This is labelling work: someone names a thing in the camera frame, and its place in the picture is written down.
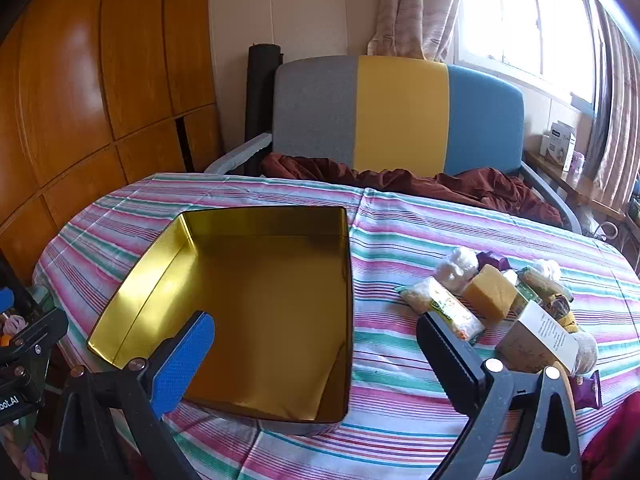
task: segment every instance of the purple snack wrapper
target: purple snack wrapper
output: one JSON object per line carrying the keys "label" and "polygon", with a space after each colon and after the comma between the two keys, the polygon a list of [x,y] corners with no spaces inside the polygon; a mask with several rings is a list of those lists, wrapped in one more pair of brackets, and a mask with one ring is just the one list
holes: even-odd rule
{"label": "purple snack wrapper", "polygon": [[491,265],[500,270],[500,272],[511,269],[507,257],[495,251],[482,251],[478,253],[478,270],[481,270],[485,265]]}
{"label": "purple snack wrapper", "polygon": [[600,372],[594,371],[591,377],[569,377],[571,393],[574,396],[575,409],[602,407],[602,393],[600,391]]}

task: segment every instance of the red fabric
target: red fabric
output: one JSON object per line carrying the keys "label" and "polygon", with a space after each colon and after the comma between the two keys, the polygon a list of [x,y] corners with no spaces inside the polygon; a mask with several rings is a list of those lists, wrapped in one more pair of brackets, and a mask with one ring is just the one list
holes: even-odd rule
{"label": "red fabric", "polygon": [[562,227],[560,213],[555,207],[542,202],[519,178],[507,176],[493,168],[469,170],[457,176],[439,173],[433,178],[415,176],[407,170],[359,173],[328,158],[306,158],[281,153],[267,155],[260,168],[268,177],[315,180],[436,198]]}
{"label": "red fabric", "polygon": [[606,480],[640,431],[640,392],[629,395],[582,454],[583,480]]}

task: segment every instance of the food package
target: food package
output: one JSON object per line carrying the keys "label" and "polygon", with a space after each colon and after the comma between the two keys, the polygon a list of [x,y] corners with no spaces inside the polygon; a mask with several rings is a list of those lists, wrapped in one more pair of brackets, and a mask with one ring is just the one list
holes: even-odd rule
{"label": "food package", "polygon": [[484,316],[488,326],[496,325],[507,317],[517,296],[516,288],[491,265],[485,265],[462,292],[462,297]]}
{"label": "food package", "polygon": [[549,145],[546,147],[546,158],[558,164],[563,171],[568,171],[574,157],[575,128],[561,121],[551,125]]}
{"label": "food package", "polygon": [[462,341],[472,342],[484,330],[479,319],[433,276],[415,285],[399,286],[395,291],[418,315],[436,311]]}
{"label": "food package", "polygon": [[500,271],[511,269],[507,257],[495,251],[482,251],[478,253],[478,269],[482,270],[485,265],[491,265]]}
{"label": "food package", "polygon": [[518,295],[516,296],[516,299],[513,300],[513,303],[511,303],[511,311],[516,316],[519,316],[522,313],[529,301],[533,301],[538,305],[543,306],[544,301],[542,301],[542,298],[540,298],[529,285],[521,282],[520,280],[516,280],[515,286],[518,291]]}
{"label": "food package", "polygon": [[578,343],[541,306],[529,301],[496,349],[511,370],[537,373],[558,361],[571,375]]}
{"label": "food package", "polygon": [[569,334],[580,330],[575,322],[574,313],[571,312],[569,302],[563,294],[554,294],[548,303],[542,306],[550,316],[555,319]]}
{"label": "food package", "polygon": [[529,285],[545,303],[551,301],[554,294],[562,294],[569,302],[574,300],[574,295],[570,290],[546,278],[533,267],[523,267],[518,272],[518,277],[522,282]]}
{"label": "food package", "polygon": [[602,407],[602,392],[600,390],[600,372],[596,370],[591,377],[569,377],[571,391],[574,394],[575,409]]}

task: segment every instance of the blue cushion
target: blue cushion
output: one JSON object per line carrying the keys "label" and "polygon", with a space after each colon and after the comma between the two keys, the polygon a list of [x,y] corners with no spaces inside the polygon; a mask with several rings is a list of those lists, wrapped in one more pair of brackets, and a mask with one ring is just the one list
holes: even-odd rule
{"label": "blue cushion", "polygon": [[444,172],[520,167],[524,101],[515,86],[476,70],[449,65],[449,138]]}

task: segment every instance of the white label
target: white label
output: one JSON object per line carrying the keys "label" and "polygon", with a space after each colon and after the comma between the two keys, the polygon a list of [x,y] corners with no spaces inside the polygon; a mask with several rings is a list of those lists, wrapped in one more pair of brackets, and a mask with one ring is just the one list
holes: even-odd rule
{"label": "white label", "polygon": [[12,407],[15,404],[18,404],[20,401],[18,400],[18,397],[16,396],[11,396],[8,399],[3,400],[2,402],[0,402],[0,412],[2,410],[6,410],[10,407]]}
{"label": "white label", "polygon": [[574,366],[578,343],[537,303],[529,301],[518,318],[568,369]]}

